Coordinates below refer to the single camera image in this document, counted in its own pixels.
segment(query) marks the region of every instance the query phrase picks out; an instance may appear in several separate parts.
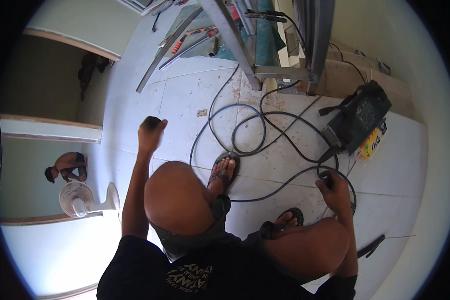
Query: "hand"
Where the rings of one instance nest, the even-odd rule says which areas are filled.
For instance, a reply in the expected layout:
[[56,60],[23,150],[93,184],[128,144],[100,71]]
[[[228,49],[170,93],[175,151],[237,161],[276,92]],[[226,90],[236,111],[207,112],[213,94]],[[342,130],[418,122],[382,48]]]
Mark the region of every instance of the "hand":
[[167,120],[163,120],[153,130],[148,129],[145,122],[140,125],[138,129],[138,153],[151,155],[155,152],[167,123]]
[[321,176],[326,177],[325,181],[318,180],[315,185],[323,195],[327,206],[338,216],[351,214],[348,182],[334,170],[322,172]]

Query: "black t-shirt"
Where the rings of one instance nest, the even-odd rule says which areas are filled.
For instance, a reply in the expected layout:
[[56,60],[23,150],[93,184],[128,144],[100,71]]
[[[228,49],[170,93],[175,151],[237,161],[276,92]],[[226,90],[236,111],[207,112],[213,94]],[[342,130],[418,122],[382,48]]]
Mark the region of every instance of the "black t-shirt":
[[97,299],[348,300],[356,279],[334,276],[312,294],[238,244],[212,245],[170,263],[156,245],[125,236],[98,283]]

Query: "fan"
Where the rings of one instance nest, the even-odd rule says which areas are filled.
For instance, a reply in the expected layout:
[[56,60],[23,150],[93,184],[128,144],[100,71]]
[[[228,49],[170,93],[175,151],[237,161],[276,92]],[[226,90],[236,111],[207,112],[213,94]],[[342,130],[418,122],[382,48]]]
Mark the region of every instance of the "fan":
[[108,184],[106,200],[94,204],[94,195],[88,185],[80,181],[67,183],[58,196],[63,211],[72,218],[83,218],[89,213],[104,210],[119,210],[119,192],[113,183]]

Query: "black sandal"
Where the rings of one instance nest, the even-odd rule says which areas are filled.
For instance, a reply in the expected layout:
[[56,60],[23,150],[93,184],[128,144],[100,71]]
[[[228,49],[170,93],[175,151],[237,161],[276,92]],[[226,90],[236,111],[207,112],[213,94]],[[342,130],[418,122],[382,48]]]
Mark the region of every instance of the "black sandal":
[[233,159],[235,161],[235,169],[233,170],[233,175],[232,178],[228,178],[228,172],[226,169],[222,169],[222,170],[218,170],[215,172],[212,172],[210,174],[210,178],[208,179],[208,185],[210,184],[210,182],[215,179],[215,178],[221,178],[223,181],[223,194],[227,193],[227,190],[230,188],[230,185],[232,185],[233,181],[235,180],[235,178],[238,176],[239,174],[239,170],[240,170],[240,156],[235,153],[235,152],[225,152],[222,153],[219,157],[217,157],[217,159],[215,159],[215,162],[213,163],[213,166],[217,165],[219,162],[222,161],[222,159],[226,159],[226,158],[230,158]]
[[[288,212],[292,212],[292,217],[290,219],[296,218],[296,226],[303,226],[303,213],[300,210],[300,208],[298,208],[298,207],[292,207],[292,208],[285,210],[278,216],[277,219],[280,219],[280,217],[282,217],[285,213],[288,213]],[[285,228],[287,228],[287,225],[288,225],[288,222],[286,222],[284,224],[274,224],[274,231],[275,232],[284,231]]]

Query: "wall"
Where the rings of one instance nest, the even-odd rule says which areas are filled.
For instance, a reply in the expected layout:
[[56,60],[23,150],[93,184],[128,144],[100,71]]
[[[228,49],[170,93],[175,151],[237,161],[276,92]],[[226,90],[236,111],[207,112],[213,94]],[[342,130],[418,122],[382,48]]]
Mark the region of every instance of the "wall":
[[62,214],[59,194],[65,181],[48,182],[44,171],[66,152],[81,152],[82,144],[4,138],[0,181],[0,218]]
[[23,35],[4,71],[0,113],[75,121],[80,101],[78,70],[87,52]]
[[18,270],[37,296],[97,283],[121,237],[113,212],[105,217],[1,229]]
[[432,37],[405,0],[337,0],[332,38],[383,60],[393,77],[409,83],[417,118],[428,127],[426,184],[412,232],[417,236],[372,297],[411,299],[450,230],[450,78]]
[[140,18],[117,0],[46,0],[27,28],[57,33],[122,56]]

